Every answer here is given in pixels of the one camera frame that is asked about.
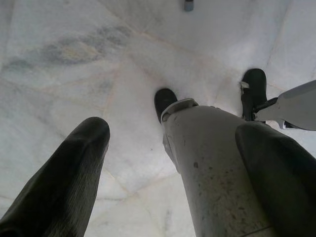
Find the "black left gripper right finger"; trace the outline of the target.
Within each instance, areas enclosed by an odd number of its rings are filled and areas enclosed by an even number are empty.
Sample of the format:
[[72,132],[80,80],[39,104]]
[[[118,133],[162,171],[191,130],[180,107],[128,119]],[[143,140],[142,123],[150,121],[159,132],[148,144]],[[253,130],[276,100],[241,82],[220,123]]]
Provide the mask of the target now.
[[316,159],[291,137],[260,122],[235,132],[253,190],[280,237],[316,235]]

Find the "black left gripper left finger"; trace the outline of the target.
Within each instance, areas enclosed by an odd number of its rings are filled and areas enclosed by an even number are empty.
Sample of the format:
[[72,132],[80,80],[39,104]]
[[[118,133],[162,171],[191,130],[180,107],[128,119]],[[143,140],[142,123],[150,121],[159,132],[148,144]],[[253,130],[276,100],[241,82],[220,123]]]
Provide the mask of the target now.
[[110,140],[108,123],[80,123],[29,179],[0,220],[3,237],[82,237]]

